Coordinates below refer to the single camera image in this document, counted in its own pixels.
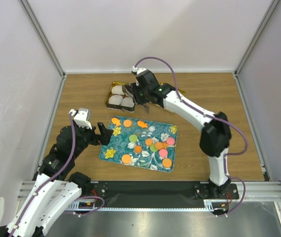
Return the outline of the metal tongs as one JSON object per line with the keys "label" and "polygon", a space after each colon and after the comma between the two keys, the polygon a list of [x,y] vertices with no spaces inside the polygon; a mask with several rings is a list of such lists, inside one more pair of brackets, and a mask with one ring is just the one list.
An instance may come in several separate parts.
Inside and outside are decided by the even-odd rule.
{"label": "metal tongs", "polygon": [[133,94],[133,101],[135,105],[140,105],[143,107],[146,113],[149,113],[149,106],[147,103],[149,103],[149,100],[145,98],[145,96],[142,94],[142,90],[139,86],[136,85],[136,83],[127,84],[123,86],[130,89],[131,93]]}

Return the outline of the green round cookie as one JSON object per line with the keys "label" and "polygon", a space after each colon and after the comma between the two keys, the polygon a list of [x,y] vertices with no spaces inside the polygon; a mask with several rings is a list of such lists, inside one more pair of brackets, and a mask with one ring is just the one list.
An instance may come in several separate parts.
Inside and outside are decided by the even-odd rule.
{"label": "green round cookie", "polygon": [[135,134],[130,135],[130,137],[129,137],[130,142],[135,143],[135,142],[137,142],[137,140],[138,140],[137,135],[135,135]]}

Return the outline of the black sandwich cookie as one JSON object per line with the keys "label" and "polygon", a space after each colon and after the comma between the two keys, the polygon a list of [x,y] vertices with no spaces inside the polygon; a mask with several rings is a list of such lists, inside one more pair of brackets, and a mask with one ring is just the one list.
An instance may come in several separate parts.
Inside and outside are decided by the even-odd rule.
{"label": "black sandwich cookie", "polygon": [[129,97],[133,97],[133,94],[131,93],[129,88],[124,87],[124,91],[125,91],[125,94],[127,94]]}

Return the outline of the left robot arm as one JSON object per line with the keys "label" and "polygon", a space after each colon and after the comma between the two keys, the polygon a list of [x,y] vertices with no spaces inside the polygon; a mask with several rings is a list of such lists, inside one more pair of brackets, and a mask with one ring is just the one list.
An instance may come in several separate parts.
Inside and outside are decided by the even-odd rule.
{"label": "left robot arm", "polygon": [[101,122],[98,128],[99,134],[94,126],[80,127],[72,121],[60,130],[25,203],[8,225],[0,227],[0,237],[44,237],[73,201],[90,195],[91,179],[80,172],[69,172],[88,146],[109,144],[113,130]]}

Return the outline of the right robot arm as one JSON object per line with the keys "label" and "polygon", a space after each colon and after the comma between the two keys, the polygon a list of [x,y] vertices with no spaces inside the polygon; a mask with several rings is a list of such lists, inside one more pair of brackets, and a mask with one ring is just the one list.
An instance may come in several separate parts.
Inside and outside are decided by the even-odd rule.
{"label": "right robot arm", "polygon": [[130,84],[130,92],[137,105],[152,103],[172,111],[200,131],[200,149],[208,156],[210,165],[210,194],[222,198],[227,194],[231,178],[228,177],[225,155],[232,137],[227,116],[215,114],[196,105],[168,83],[160,84],[153,72],[145,68],[133,68],[136,82]]}

